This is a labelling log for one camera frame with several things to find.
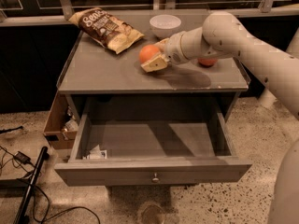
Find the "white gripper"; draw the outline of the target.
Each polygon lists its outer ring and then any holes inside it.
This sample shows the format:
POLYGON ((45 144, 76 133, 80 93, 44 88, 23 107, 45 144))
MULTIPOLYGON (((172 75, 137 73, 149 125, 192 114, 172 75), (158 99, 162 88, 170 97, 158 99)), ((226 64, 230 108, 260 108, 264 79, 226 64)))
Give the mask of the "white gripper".
POLYGON ((184 32, 180 32, 155 43, 155 46, 165 56, 158 54, 152 57, 141 64, 142 69, 150 73, 165 69, 168 66, 168 62, 175 65, 187 63, 189 60, 185 57, 181 47, 181 38, 183 35, 184 32))

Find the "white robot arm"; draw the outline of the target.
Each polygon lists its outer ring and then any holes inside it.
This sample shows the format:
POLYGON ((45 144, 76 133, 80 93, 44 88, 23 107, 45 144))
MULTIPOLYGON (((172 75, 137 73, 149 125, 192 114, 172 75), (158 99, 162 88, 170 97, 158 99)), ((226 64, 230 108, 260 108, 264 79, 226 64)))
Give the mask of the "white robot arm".
MULTIPOLYGON (((159 51, 141 63, 146 72, 202 58, 234 57, 299 119, 299 59, 252 35, 234 15, 213 12, 199 28, 157 43, 159 51)), ((299 141, 280 164, 267 224, 299 224, 299 141)))

